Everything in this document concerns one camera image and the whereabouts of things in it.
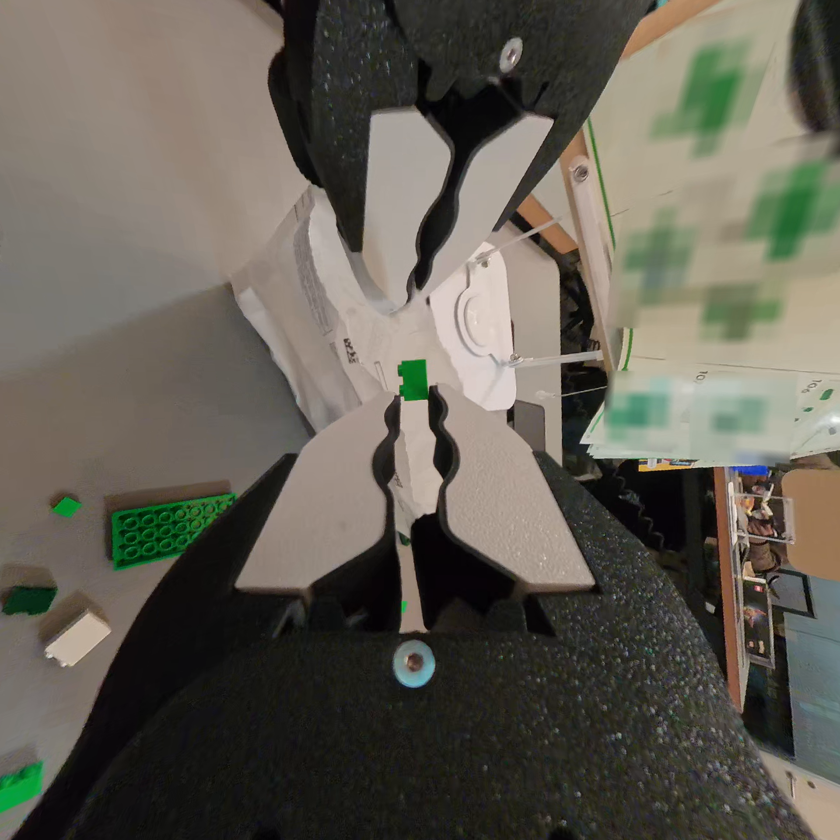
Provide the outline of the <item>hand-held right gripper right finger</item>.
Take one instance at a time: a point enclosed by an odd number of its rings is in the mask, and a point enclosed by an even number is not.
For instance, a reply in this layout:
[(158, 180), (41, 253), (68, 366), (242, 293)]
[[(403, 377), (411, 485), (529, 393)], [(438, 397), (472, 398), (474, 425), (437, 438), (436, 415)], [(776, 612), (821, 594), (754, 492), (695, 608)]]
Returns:
[(425, 629), (554, 634), (540, 598), (596, 582), (534, 452), (449, 385), (428, 422), (442, 482), (410, 531)]

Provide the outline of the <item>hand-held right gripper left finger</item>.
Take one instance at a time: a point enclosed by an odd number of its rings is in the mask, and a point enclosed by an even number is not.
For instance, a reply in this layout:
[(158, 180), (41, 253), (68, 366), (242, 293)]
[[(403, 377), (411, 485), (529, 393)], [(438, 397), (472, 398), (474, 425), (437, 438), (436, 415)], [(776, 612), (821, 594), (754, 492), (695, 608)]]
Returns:
[(379, 394), (301, 450), (251, 548), (236, 587), (336, 600), (373, 631), (401, 622), (395, 443), (402, 400)]

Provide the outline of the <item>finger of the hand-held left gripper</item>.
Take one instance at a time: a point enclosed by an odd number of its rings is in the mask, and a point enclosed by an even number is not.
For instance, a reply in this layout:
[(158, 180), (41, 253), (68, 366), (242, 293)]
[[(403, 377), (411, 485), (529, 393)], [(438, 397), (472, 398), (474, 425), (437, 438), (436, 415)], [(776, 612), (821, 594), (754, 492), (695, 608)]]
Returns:
[(418, 241), (448, 179), (454, 152), (415, 107), (371, 116), (362, 247), (353, 272), (374, 310), (393, 314), (412, 295)]
[(525, 113), (453, 166), (419, 228), (409, 301), (436, 289), (477, 252), (508, 211), (552, 126), (551, 117)]

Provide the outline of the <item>white printed paper bag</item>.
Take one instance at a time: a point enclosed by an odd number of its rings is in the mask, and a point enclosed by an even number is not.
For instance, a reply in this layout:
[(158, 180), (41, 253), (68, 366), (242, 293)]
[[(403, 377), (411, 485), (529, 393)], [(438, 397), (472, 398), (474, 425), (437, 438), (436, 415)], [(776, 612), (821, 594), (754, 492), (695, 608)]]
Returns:
[(320, 188), (307, 187), (231, 283), (315, 433), (398, 393), (404, 361), (424, 360), (430, 385), (463, 389), (427, 301), (387, 314), (365, 296)]

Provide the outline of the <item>toy brick instruction booklet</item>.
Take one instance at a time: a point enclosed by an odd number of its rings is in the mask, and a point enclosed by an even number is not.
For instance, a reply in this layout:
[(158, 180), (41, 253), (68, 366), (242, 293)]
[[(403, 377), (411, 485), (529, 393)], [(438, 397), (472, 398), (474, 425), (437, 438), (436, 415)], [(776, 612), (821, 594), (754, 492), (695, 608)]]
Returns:
[(586, 124), (623, 340), (605, 458), (838, 448), (838, 2), (716, 2)]

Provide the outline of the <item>wood-edged office desk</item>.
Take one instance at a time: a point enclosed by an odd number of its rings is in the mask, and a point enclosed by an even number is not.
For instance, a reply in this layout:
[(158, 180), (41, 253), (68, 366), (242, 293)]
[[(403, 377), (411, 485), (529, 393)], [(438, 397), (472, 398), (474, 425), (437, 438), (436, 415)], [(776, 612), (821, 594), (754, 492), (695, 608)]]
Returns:
[(730, 468), (714, 467), (713, 490), (717, 518), (717, 551), (721, 584), (721, 614), (730, 697), (742, 714), (749, 681), (749, 657), (744, 643), (742, 566), (737, 514)]

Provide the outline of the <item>grey desk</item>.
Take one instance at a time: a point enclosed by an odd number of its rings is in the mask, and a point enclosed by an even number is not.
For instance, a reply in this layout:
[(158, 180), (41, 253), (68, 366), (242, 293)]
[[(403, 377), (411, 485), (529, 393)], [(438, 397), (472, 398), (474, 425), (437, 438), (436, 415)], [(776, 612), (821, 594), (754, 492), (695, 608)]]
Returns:
[[(241, 495), (308, 440), (228, 281), (305, 189), (260, 2), (2, 2), (2, 775), (74, 746), (172, 565), (114, 571), (110, 514)], [(82, 503), (73, 518), (52, 506)], [(74, 667), (47, 643), (92, 610)]]

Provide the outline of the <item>white book stand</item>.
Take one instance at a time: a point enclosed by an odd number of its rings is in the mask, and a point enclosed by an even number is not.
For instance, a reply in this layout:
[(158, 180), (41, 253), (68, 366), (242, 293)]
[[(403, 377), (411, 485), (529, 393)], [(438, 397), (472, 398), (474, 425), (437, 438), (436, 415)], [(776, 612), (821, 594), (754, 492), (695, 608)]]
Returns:
[(496, 305), (488, 302), (485, 292), (476, 280), (478, 269), (488, 269), (493, 257), (503, 249), (531, 236), (539, 235), (561, 220), (562, 217), (549, 217), (548, 221), (531, 227), (529, 231), (520, 233), (507, 243), (476, 252), (465, 263), (466, 288), (455, 304), (455, 322), (460, 339), (469, 352), (479, 358), (491, 358), (502, 370), (603, 361), (605, 351), (609, 350), (609, 344), (604, 340), (599, 342), (597, 349), (594, 350), (534, 358), (523, 357), (514, 350), (505, 357), (497, 347), (498, 336), (501, 333), (500, 316), (497, 315)]

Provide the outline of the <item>large green toy plate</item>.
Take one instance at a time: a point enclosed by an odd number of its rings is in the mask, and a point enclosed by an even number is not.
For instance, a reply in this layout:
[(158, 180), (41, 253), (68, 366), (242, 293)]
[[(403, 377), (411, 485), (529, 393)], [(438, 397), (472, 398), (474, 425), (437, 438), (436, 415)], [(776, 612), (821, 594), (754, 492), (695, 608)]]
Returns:
[(111, 564), (115, 571), (177, 559), (230, 509), (237, 495), (166, 502), (110, 515)]

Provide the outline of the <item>dark toy set box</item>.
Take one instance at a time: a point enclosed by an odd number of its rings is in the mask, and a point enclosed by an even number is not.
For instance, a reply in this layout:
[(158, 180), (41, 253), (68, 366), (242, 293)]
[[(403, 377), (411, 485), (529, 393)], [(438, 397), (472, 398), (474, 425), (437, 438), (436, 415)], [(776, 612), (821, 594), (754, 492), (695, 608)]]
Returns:
[(775, 669), (773, 605), (765, 579), (742, 578), (742, 631), (751, 664)]

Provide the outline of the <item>large white toy brick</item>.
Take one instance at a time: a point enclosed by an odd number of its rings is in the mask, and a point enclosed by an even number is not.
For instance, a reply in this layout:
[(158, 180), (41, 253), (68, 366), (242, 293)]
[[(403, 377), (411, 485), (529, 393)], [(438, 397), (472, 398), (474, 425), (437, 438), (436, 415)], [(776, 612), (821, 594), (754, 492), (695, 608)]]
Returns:
[(112, 632), (107, 621), (92, 610), (75, 617), (45, 646), (44, 657), (61, 668), (78, 665)]

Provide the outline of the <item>dark green sloped toy brick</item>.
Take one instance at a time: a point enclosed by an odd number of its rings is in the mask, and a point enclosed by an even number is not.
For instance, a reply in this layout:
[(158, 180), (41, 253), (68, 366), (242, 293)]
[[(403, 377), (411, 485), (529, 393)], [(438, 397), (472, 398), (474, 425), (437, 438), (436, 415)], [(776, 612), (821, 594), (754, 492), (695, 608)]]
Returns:
[(11, 587), (3, 599), (2, 614), (8, 616), (39, 616), (46, 614), (58, 593), (56, 586)]

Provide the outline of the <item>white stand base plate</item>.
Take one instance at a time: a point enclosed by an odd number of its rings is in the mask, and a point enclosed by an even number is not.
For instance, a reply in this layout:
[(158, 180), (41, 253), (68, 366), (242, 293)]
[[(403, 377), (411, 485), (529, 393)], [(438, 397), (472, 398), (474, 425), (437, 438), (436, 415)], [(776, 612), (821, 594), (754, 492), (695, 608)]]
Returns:
[[(496, 305), (500, 316), (497, 347), (507, 357), (513, 350), (508, 272), (501, 256), (496, 254), (488, 269), (478, 269), (477, 282)], [(428, 302), (439, 342), (448, 354), (463, 393), (487, 411), (507, 411), (516, 400), (514, 370), (502, 370), (489, 358), (469, 352), (460, 339), (455, 322), (455, 304), (466, 288), (465, 265), (456, 270), (431, 292)]]

